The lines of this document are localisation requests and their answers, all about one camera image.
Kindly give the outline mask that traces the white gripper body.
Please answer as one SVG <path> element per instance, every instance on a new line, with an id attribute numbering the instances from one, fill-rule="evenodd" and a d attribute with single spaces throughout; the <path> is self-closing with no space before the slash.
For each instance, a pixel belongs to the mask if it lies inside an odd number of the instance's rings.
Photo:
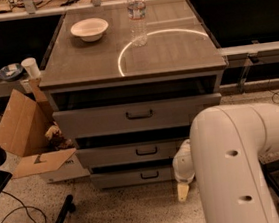
<path id="1" fill-rule="evenodd" d="M 195 170 L 193 168 L 191 144 L 189 139 L 181 144 L 173 158 L 173 170 L 178 183 L 188 184 L 193 181 Z"/>

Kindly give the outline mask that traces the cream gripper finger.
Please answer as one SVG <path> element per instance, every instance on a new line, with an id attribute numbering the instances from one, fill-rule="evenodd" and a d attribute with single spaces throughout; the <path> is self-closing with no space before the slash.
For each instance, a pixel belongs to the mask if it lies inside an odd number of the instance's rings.
<path id="1" fill-rule="evenodd" d="M 177 189 L 178 189 L 178 199 L 179 202 L 185 202 L 187 200 L 187 195 L 189 192 L 189 185 L 188 184 L 184 184 L 184 183 L 179 183 L 177 185 Z"/>

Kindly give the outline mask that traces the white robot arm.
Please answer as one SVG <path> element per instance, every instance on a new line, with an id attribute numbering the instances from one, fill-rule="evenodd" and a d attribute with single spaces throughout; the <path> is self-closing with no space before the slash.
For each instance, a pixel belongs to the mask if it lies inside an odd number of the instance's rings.
<path id="1" fill-rule="evenodd" d="M 178 198 L 197 182 L 205 223 L 279 223 L 259 155 L 279 151 L 279 106 L 219 105 L 193 120 L 173 158 Z"/>

